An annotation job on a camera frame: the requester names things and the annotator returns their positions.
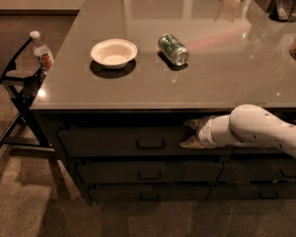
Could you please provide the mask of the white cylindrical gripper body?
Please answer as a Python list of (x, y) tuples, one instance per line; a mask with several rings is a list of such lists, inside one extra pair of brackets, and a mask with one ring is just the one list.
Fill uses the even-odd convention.
[(217, 148), (234, 145), (235, 136), (229, 127), (229, 116), (212, 116), (202, 118), (198, 123), (196, 138), (204, 148)]

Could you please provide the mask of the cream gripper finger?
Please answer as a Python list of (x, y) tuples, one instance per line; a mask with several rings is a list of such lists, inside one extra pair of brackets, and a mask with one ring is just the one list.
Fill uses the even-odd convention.
[(200, 132), (201, 130), (205, 131), (210, 127), (214, 119), (215, 119), (215, 116), (207, 116), (203, 118), (192, 118), (192, 119), (186, 120), (183, 123), (183, 126), (188, 126), (197, 132)]
[(185, 149), (191, 149), (191, 150), (198, 150), (198, 149), (203, 149), (203, 146), (201, 143), (197, 140), (196, 136), (193, 135), (190, 138), (188, 138), (185, 141), (182, 141), (180, 143), (181, 148)]

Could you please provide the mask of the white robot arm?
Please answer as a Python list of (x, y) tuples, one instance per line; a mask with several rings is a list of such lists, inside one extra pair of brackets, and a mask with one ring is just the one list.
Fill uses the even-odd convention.
[(273, 147), (296, 159), (296, 125), (255, 105), (240, 105), (229, 115), (190, 119), (194, 134), (180, 143), (186, 149)]

